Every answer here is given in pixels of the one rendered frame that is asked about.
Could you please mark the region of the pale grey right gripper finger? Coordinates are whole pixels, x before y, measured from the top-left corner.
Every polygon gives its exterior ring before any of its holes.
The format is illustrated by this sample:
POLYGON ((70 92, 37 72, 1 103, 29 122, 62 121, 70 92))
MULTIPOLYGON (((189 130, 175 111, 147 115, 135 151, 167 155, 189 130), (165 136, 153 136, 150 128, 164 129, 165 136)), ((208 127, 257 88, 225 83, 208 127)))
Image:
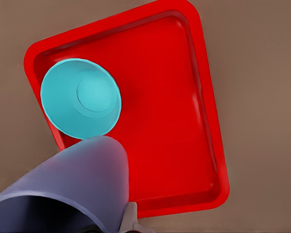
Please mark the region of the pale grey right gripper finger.
POLYGON ((128 202, 123 214, 119 233, 154 233, 153 229, 147 228, 138 223, 137 203, 128 202))

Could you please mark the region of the turquoise bowl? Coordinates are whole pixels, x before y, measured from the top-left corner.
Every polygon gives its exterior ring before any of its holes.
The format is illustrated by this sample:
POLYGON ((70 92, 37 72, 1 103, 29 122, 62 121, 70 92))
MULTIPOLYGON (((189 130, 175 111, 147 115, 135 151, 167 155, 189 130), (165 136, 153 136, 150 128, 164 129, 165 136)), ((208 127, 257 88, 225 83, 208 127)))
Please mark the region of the turquoise bowl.
POLYGON ((53 65, 43 78, 40 96, 55 128, 77 139, 107 134, 122 109, 120 90, 111 74, 80 58, 53 65))

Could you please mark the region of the red plastic tray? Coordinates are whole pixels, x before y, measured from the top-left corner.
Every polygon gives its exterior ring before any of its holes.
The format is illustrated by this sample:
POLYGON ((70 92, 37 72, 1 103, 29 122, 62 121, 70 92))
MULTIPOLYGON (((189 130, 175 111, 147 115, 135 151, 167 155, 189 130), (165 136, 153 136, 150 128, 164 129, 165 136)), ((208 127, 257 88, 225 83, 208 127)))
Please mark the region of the red plastic tray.
POLYGON ((129 160, 138 217, 208 210, 230 193, 200 16, 187 0, 156 0, 32 44, 24 69, 40 96, 46 72, 87 59, 115 79, 122 111, 109 137, 129 160))

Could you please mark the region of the purple-grey cup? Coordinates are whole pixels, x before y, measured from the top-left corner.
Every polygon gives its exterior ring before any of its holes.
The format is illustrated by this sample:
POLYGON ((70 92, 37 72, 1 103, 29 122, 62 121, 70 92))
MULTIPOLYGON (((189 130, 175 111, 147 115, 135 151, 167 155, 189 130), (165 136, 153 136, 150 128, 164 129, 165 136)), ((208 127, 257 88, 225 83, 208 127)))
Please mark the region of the purple-grey cup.
POLYGON ((50 157, 0 193, 0 233, 117 232, 129 198, 128 158, 107 136, 50 157))

